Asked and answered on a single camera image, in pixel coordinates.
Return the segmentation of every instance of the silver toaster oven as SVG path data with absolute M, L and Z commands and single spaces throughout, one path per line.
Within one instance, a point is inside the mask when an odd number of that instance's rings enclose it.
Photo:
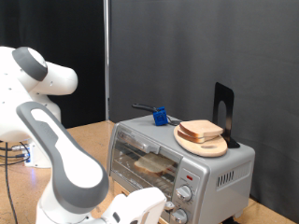
M 126 194 L 159 188 L 167 198 L 160 223 L 218 224 L 249 204 L 255 152 L 240 146 L 200 157 L 177 143 L 174 126 L 155 126 L 146 116 L 115 124 L 107 172 Z

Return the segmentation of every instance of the wooden table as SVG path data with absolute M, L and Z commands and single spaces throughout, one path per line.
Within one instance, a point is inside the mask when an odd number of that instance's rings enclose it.
M 103 121 L 68 129 L 68 131 L 86 151 L 106 168 L 107 149 L 113 126 L 113 122 Z M 0 166 L 0 172 L 0 224 L 13 224 L 15 222 L 7 196 L 4 166 Z M 8 166 L 8 180 L 19 223 L 35 224 L 36 205 L 50 180 L 50 169 L 25 167 L 23 163 L 10 165 Z M 109 193 L 105 200 L 93 209 L 93 217 L 100 217 L 103 214 L 113 200 L 113 192 L 114 184 L 110 178 Z M 242 224 L 294 223 L 253 200 L 249 200 L 249 206 L 245 208 L 243 215 L 236 221 Z

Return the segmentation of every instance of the toast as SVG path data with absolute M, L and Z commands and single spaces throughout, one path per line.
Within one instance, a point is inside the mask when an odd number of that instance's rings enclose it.
M 161 155 L 149 153 L 144 157 L 140 157 L 138 161 L 134 162 L 134 167 L 140 173 L 161 176 L 166 173 L 166 170 L 175 164 L 174 161 L 169 160 Z
M 179 128 L 188 136 L 195 138 L 211 137 L 223 133 L 221 127 L 206 119 L 183 121 L 179 124 Z
M 214 139 L 216 138 L 218 135 L 215 136 L 209 136 L 209 137 L 201 137 L 201 138 L 197 138 L 197 137 L 192 137 L 187 135 L 185 132 L 183 132 L 179 127 L 178 127 L 178 136 L 181 138 L 184 138 L 188 141 L 194 142 L 194 143 L 204 143 L 208 140 Z

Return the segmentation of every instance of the blue object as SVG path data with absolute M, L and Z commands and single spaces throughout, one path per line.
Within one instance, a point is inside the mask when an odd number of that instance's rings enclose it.
M 155 119 L 156 125 L 161 126 L 161 125 L 164 125 L 164 124 L 168 123 L 166 110 L 165 110 L 164 106 L 161 106 L 157 109 L 158 109 L 157 112 L 152 113 L 153 118 Z

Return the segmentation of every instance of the toaster oven control panel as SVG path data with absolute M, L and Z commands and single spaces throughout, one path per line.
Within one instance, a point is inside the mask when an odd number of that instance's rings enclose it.
M 171 223 L 189 223 L 192 221 L 192 214 L 194 214 L 193 203 L 196 202 L 200 177 L 182 168 L 177 181 L 174 197 L 176 209 L 170 215 Z

